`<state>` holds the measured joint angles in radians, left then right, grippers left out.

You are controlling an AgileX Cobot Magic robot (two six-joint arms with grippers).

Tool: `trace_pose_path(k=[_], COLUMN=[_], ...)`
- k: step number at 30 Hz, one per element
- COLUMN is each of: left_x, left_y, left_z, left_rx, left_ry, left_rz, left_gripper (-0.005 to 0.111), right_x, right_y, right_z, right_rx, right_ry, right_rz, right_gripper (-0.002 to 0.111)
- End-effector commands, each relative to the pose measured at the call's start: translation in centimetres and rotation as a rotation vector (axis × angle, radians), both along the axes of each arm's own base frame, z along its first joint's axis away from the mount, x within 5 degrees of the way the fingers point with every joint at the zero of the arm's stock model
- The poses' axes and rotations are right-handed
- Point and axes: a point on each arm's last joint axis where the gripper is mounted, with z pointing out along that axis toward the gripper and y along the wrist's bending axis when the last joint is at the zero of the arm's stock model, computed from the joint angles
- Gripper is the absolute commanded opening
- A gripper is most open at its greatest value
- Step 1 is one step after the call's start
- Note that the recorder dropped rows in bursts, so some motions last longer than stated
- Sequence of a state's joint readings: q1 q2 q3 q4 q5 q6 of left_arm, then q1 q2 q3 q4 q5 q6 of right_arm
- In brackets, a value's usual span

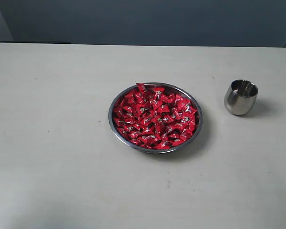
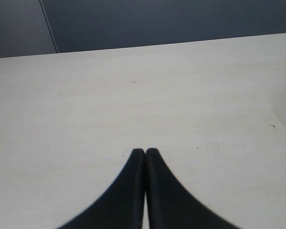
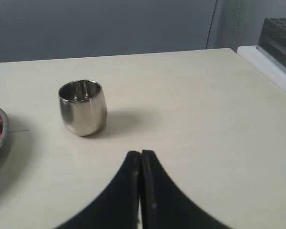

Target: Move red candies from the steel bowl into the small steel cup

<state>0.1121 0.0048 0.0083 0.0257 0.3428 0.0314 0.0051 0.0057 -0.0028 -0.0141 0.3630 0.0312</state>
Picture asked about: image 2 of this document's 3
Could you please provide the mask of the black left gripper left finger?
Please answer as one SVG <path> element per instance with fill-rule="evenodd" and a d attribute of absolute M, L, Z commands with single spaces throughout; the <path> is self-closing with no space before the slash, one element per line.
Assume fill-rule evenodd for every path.
<path fill-rule="evenodd" d="M 141 229 L 145 198 L 145 152 L 133 149 L 107 190 L 61 229 Z"/>

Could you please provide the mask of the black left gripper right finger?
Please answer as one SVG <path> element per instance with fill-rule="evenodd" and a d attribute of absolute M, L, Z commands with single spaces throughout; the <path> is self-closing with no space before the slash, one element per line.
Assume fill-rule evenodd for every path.
<path fill-rule="evenodd" d="M 146 151 L 147 208 L 151 229 L 235 229 L 177 180 L 156 148 Z"/>

